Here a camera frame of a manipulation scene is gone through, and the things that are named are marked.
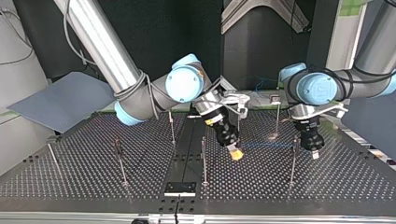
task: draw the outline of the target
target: metal pole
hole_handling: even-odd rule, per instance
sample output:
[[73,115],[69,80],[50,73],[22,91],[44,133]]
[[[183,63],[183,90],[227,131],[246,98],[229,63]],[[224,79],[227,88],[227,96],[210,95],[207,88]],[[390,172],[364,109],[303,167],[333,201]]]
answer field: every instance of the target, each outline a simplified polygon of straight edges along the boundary
[[175,140],[175,129],[174,129],[174,126],[173,126],[172,111],[170,111],[170,110],[169,110],[169,122],[171,123],[172,144],[174,145],[176,143],[176,140]]
[[202,137],[202,159],[203,159],[203,161],[204,161],[204,183],[203,183],[203,185],[204,186],[207,186],[207,185],[209,185],[209,183],[207,182],[207,175],[206,175],[206,153],[205,153],[205,150],[206,150],[206,146],[205,146],[205,137]]
[[114,92],[133,86],[140,71],[96,0],[54,0]]
[[276,109],[276,126],[275,126],[276,135],[277,135],[278,127],[279,127],[279,115],[280,115],[280,104],[277,105],[277,109]]
[[396,7],[383,1],[355,66],[370,74],[389,74],[396,66]]

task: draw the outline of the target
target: metal post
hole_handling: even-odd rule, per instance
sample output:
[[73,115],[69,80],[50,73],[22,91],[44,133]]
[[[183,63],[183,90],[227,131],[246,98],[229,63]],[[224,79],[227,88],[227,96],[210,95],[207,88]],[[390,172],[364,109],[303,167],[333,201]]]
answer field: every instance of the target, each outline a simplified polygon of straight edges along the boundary
[[206,175],[206,146],[205,146],[205,137],[202,137],[202,159],[204,161],[204,186],[208,186],[209,183],[207,182],[207,175]]
[[122,147],[121,147],[121,140],[118,137],[114,141],[114,151],[116,153],[116,158],[118,159],[118,161],[120,163],[120,168],[121,168],[122,178],[123,178],[122,185],[124,187],[128,187],[129,183],[128,183],[128,180],[126,178],[125,168],[124,168],[123,162],[122,162],[123,150],[122,150]]
[[54,0],[114,92],[133,86],[140,71],[96,0]]
[[56,165],[56,168],[58,169],[59,175],[61,176],[61,178],[63,178],[62,177],[62,172],[61,172],[61,167],[59,166],[59,162],[56,159],[55,153],[53,152],[52,145],[50,143],[47,143],[47,146],[49,147],[50,155],[51,155],[53,161],[55,162],[55,165]]
[[270,140],[274,140],[279,136],[279,133],[278,133],[279,116],[280,116],[280,106],[282,105],[282,100],[281,100],[280,96],[279,95],[270,95],[270,104],[277,105],[275,132],[272,133],[269,137]]
[[280,104],[277,105],[277,109],[276,109],[276,126],[275,126],[276,135],[279,127],[279,115],[280,115]]
[[171,123],[171,131],[172,131],[172,144],[174,145],[176,143],[175,140],[175,129],[173,126],[173,118],[172,118],[172,111],[169,110],[169,123]]
[[291,165],[290,188],[294,186],[294,170],[296,166],[297,153],[300,150],[300,139],[297,136],[294,136],[293,146],[291,149],[293,152],[293,163]]

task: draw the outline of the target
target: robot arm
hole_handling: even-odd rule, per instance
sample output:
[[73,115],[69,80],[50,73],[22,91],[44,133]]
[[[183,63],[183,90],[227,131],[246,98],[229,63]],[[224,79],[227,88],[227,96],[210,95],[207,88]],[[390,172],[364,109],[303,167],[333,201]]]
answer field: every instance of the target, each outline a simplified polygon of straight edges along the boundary
[[[228,104],[244,109],[245,95],[224,97],[212,87],[200,61],[193,54],[172,65],[172,71],[149,82],[120,42],[96,0],[54,0],[68,19],[84,47],[115,92],[117,117],[124,124],[135,125],[179,103],[194,101],[205,123],[216,130],[219,143],[227,147],[234,159],[242,153],[236,144],[238,131],[228,120]],[[240,112],[246,116],[248,111]]]
[[280,71],[288,101],[294,105],[290,115],[301,132],[301,146],[318,150],[324,146],[318,134],[318,115],[332,109],[339,117],[347,112],[345,99],[377,97],[396,90],[396,7],[384,1],[350,70],[307,68],[304,63]]

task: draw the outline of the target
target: black cable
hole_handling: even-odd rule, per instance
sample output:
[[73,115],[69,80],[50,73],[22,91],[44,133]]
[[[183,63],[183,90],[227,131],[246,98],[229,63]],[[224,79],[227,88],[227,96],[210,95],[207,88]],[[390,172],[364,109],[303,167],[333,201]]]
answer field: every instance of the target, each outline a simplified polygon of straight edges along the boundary
[[390,4],[393,7],[396,7],[396,2],[393,2],[392,0],[384,0],[384,2]]
[[360,73],[362,73],[362,74],[364,74],[366,76],[369,76],[369,77],[382,77],[382,76],[384,76],[384,74],[365,72],[363,70],[360,70],[359,67],[357,67],[356,65],[354,65],[353,68],[356,69],[356,71],[358,71],[358,72],[360,72]]
[[311,65],[309,70],[310,70],[310,72],[321,72],[321,73],[328,75],[329,77],[333,77],[333,78],[337,79],[341,85],[341,89],[343,92],[343,97],[341,97],[341,99],[338,101],[342,102],[347,98],[347,87],[344,84],[344,82],[342,81],[342,79],[339,76],[337,76],[337,74],[334,73],[334,71],[332,71],[328,68],[317,69],[314,65]]
[[304,70],[301,70],[300,72],[294,74],[293,76],[291,76],[290,79],[289,79],[289,81],[288,81],[288,84],[286,85],[286,91],[288,92],[288,95],[289,95],[289,96],[291,97],[291,99],[293,99],[295,102],[301,102],[301,101],[300,101],[299,99],[295,98],[294,94],[291,92],[291,88],[290,88],[291,82],[293,81],[293,79],[294,79],[295,77],[297,77],[297,75],[300,75],[302,72],[306,72],[306,71],[307,71],[307,69],[304,69]]
[[[351,81],[353,81],[353,83],[371,84],[371,83],[377,83],[377,82],[381,82],[381,81],[387,80],[387,79],[389,79],[390,77],[393,77],[394,75],[396,75],[396,72],[390,73],[390,74],[387,74],[387,75],[384,75],[384,76],[381,77],[381,78],[377,78],[377,79],[373,79],[373,80],[357,81],[357,80],[353,80],[353,79],[352,79]],[[343,80],[343,81],[350,82],[350,80],[345,79],[345,78],[343,78],[343,77],[339,77],[339,78],[340,78],[341,80]]]
[[293,22],[294,22],[294,13],[296,10],[296,1],[294,0],[293,2],[293,7],[291,8],[291,18],[290,18],[290,39],[291,39],[291,44],[294,45],[294,41],[293,41]]
[[348,70],[344,70],[344,72],[347,74],[347,77],[349,78],[349,91],[346,96],[346,98],[349,98],[350,95],[352,95],[353,89],[355,88],[354,81],[353,81],[352,74],[350,74],[350,72]]
[[20,63],[20,62],[22,62],[22,61],[28,59],[32,54],[33,54],[33,49],[30,49],[29,54],[26,55],[24,58],[18,59],[18,60],[13,61],[13,62],[0,63],[0,65],[7,65],[7,64],[12,64],[12,63]]

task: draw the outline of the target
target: white wall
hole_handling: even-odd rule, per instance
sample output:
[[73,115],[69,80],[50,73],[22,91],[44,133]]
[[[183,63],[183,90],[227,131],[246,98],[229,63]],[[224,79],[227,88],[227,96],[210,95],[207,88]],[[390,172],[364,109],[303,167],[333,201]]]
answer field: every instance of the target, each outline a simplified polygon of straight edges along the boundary
[[[0,7],[16,11],[12,0],[0,0]],[[7,26],[3,16],[0,16],[0,63],[18,60],[30,52]],[[8,18],[24,36],[21,23],[14,17]],[[8,105],[47,85],[35,54],[20,63],[0,65],[0,175],[42,148],[53,135],[52,130],[6,110]]]

